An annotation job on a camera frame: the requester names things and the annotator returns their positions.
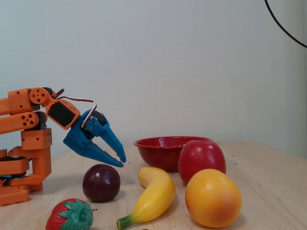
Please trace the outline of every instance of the orange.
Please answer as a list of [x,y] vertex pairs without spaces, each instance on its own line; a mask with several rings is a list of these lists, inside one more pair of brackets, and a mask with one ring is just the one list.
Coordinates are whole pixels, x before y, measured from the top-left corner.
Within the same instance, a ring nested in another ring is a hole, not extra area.
[[242,197],[237,185],[226,174],[205,169],[189,181],[186,205],[197,223],[209,228],[224,228],[240,215]]

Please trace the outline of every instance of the plum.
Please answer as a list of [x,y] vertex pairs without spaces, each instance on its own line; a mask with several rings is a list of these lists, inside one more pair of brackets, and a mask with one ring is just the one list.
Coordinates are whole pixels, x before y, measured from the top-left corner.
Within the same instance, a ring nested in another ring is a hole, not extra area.
[[85,173],[82,189],[93,202],[110,201],[119,193],[120,176],[116,169],[107,164],[94,165]]

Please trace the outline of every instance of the black cable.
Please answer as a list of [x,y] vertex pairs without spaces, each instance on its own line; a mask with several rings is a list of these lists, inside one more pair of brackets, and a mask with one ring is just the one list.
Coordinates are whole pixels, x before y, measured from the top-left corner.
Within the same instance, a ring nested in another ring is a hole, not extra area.
[[303,43],[301,43],[300,41],[298,41],[295,37],[293,37],[291,34],[288,33],[288,31],[286,31],[286,29],[283,28],[283,26],[277,21],[277,19],[275,18],[269,4],[268,4],[268,0],[264,0],[265,1],[265,4],[267,5],[268,7],[268,10],[270,12],[270,14],[272,15],[273,19],[275,20],[275,22],[279,25],[279,27],[290,37],[292,38],[293,40],[295,40],[297,43],[299,43],[301,46],[307,48],[307,46]]

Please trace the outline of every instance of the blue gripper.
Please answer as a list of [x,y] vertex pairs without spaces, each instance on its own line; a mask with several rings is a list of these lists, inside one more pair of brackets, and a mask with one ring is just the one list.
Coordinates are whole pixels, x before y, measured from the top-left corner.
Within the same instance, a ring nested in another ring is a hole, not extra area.
[[[85,129],[81,128],[83,121],[89,114],[90,110],[86,111],[80,116],[76,122],[71,126],[64,139],[64,144],[79,155],[106,164],[117,167],[123,167],[122,162],[126,162],[126,155],[121,142],[113,133],[110,124],[102,113],[94,111],[88,120]],[[120,161],[111,157],[106,151],[92,142],[94,137],[101,137],[119,156]]]

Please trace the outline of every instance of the bowl rim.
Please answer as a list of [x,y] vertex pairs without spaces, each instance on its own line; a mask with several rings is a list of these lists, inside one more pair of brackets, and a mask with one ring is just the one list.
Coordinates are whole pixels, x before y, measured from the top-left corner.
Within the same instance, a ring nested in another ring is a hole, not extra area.
[[213,141],[210,138],[197,137],[197,136],[165,136],[165,137],[152,137],[152,138],[144,138],[134,142],[134,145],[137,147],[147,148],[147,149],[182,149],[183,146],[152,146],[152,145],[141,145],[140,141],[149,140],[149,139],[157,139],[157,138],[196,138],[197,140],[207,140]]

